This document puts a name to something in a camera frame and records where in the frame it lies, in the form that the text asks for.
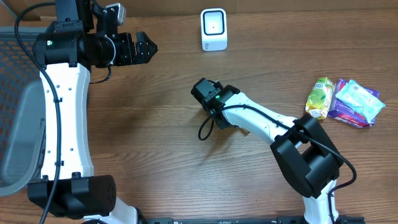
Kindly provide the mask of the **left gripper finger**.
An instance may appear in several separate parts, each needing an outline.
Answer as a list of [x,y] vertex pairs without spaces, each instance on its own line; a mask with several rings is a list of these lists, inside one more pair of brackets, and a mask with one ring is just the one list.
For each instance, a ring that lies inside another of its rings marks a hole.
[[157,53],[158,49],[137,49],[135,64],[149,63],[151,58]]
[[157,50],[157,45],[150,40],[147,34],[143,31],[136,33],[136,49],[140,50]]

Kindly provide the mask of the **green yellow snack packet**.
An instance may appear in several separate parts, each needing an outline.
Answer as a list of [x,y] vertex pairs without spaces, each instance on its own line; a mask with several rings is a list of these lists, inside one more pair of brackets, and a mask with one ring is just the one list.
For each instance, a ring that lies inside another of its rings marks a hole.
[[305,111],[315,119],[326,119],[334,89],[335,85],[329,78],[319,78],[307,98]]

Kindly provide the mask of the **purple pad package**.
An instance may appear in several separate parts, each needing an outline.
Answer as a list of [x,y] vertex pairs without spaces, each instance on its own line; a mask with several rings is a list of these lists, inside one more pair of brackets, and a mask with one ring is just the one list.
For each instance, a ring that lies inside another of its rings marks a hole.
[[348,105],[343,103],[336,97],[336,94],[348,83],[347,80],[339,79],[335,84],[335,89],[331,99],[331,105],[328,112],[328,117],[342,121],[346,124],[354,126],[356,128],[370,127],[375,124],[376,119],[374,118],[371,122],[352,110]]

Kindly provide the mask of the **teal snack packet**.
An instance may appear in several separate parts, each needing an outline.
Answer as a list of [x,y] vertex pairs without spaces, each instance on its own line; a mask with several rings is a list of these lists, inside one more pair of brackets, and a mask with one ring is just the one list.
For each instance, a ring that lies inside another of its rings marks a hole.
[[370,123],[385,104],[356,81],[350,80],[336,97]]

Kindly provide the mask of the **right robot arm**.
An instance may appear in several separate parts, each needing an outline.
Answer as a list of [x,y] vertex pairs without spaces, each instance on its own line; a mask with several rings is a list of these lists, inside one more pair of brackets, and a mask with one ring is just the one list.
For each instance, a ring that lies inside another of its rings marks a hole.
[[243,128],[270,145],[289,185],[303,197],[307,223],[336,223],[333,189],[343,165],[340,153],[320,123],[273,112],[231,85],[202,78],[191,94],[212,125]]

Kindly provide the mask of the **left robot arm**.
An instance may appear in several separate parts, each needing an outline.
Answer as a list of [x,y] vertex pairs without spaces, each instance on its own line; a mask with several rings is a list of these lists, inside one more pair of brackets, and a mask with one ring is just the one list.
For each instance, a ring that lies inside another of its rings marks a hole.
[[118,32],[125,8],[95,1],[55,1],[57,19],[38,35],[31,59],[45,97],[41,179],[28,198],[45,214],[85,223],[144,223],[140,211],[116,194],[110,175],[95,175],[88,146],[91,69],[143,64],[157,52],[146,33]]

